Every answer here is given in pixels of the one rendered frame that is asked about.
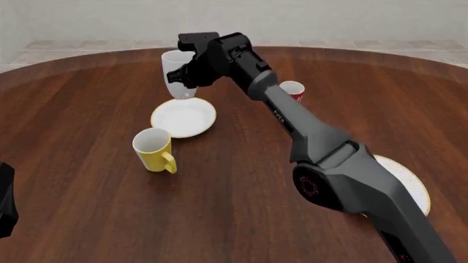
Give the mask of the white plate with gold rim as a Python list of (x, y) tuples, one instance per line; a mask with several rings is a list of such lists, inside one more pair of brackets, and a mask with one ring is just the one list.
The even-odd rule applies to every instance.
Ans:
[(213, 126), (215, 120), (215, 107), (201, 98), (168, 100), (151, 114), (151, 126), (167, 131), (173, 138), (202, 134)]
[(383, 166), (404, 185), (423, 214), (425, 216), (429, 216), (429, 212), (431, 210), (431, 199), (426, 187), (419, 177), (393, 159), (389, 159), (388, 157), (381, 155), (374, 155), (374, 158), (381, 166)]

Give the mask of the red and white mug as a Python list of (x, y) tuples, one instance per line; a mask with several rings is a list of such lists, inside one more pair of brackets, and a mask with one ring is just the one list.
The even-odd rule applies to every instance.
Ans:
[(294, 80), (287, 80), (279, 84), (279, 87), (289, 94), (295, 101), (301, 102), (305, 87), (302, 83), (296, 82)]

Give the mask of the tall white mug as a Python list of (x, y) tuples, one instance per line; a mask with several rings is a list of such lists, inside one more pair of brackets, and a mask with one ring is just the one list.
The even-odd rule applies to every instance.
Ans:
[(184, 64), (192, 60), (195, 52), (182, 52), (180, 50), (171, 50), (162, 54), (162, 71), (164, 76), (165, 85), (170, 95), (175, 99), (189, 99), (193, 98), (197, 89), (188, 89), (183, 83), (169, 83), (167, 80), (167, 73), (179, 69)]

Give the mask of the yellow mug with white inside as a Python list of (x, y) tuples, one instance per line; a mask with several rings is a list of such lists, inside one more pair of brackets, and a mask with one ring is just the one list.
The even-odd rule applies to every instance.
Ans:
[(151, 172), (177, 172), (175, 157), (172, 155), (171, 135), (164, 129), (145, 129), (135, 135), (132, 141), (134, 151), (145, 168)]

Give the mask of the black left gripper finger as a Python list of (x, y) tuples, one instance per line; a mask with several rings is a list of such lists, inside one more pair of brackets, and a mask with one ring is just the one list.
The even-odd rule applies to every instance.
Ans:
[(13, 192), (14, 175), (14, 168), (0, 161), (0, 237), (11, 236), (19, 219)]

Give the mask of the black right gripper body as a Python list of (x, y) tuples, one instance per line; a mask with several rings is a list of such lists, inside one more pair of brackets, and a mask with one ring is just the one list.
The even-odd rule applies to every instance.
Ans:
[(190, 41), (187, 46), (195, 52), (187, 64), (187, 87), (208, 87), (227, 74), (228, 47), (222, 41)]

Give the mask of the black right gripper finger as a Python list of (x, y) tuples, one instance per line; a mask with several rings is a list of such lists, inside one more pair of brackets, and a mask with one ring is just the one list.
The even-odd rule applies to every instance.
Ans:
[(188, 64), (184, 64), (179, 69), (168, 72), (166, 77), (169, 83), (181, 83), (188, 89), (195, 89), (197, 87), (197, 76)]

